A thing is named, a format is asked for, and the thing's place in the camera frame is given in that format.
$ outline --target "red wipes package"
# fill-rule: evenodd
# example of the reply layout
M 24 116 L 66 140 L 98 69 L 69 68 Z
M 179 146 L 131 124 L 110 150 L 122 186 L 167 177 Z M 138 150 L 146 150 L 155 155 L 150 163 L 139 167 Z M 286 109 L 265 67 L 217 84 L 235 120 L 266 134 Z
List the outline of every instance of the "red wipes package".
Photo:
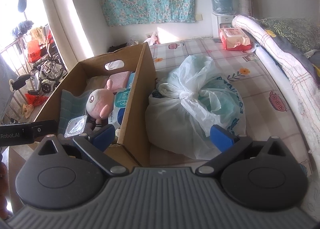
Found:
M 226 50 L 249 50 L 252 47 L 250 38 L 241 29 L 222 28 L 220 38 Z

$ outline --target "pink cloth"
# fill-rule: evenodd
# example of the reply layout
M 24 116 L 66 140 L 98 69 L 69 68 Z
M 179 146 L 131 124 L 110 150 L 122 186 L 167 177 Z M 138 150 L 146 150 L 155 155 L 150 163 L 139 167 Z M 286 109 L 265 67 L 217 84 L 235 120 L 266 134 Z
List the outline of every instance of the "pink cloth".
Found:
M 111 75 L 109 77 L 109 79 L 112 80 L 113 82 L 111 91 L 113 93 L 116 93 L 119 91 L 119 89 L 125 88 L 127 86 L 130 74 L 131 74 L 130 71 L 126 71 L 126 72 L 121 72 L 121 73 L 116 73 Z

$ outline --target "red plastic bag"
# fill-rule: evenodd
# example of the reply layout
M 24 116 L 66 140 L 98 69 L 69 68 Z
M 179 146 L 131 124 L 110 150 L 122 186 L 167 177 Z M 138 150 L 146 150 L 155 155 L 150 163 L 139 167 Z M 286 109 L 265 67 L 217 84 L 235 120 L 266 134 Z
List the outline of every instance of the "red plastic bag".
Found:
M 37 62 L 41 56 L 41 49 L 39 47 L 39 41 L 38 40 L 32 40 L 28 43 L 28 61 L 29 63 L 35 63 Z
M 40 95 L 29 95 L 28 93 L 25 94 L 27 98 L 28 104 L 33 104 L 34 107 L 43 104 L 49 97 L 47 96 L 40 96 Z

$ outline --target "orange flower print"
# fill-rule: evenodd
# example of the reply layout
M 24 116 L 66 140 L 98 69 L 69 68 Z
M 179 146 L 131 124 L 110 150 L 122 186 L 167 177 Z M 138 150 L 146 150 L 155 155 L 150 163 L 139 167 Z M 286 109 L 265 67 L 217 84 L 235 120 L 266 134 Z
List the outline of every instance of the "orange flower print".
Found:
M 163 60 L 163 58 L 162 57 L 159 57 L 159 58 L 155 58 L 153 61 L 154 62 L 161 62 Z
M 240 68 L 239 69 L 239 72 L 243 75 L 247 75 L 247 74 L 250 74 L 250 70 L 247 69 L 247 68 Z

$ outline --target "teal towel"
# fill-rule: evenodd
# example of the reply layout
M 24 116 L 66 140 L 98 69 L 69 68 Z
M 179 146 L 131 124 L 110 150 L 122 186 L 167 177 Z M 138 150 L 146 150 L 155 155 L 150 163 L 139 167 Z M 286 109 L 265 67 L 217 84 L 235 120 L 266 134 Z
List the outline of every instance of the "teal towel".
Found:
M 91 93 L 92 90 L 89 90 L 80 96 L 74 96 L 69 91 L 62 90 L 58 134 L 65 133 L 68 122 L 71 119 L 85 114 L 85 105 Z

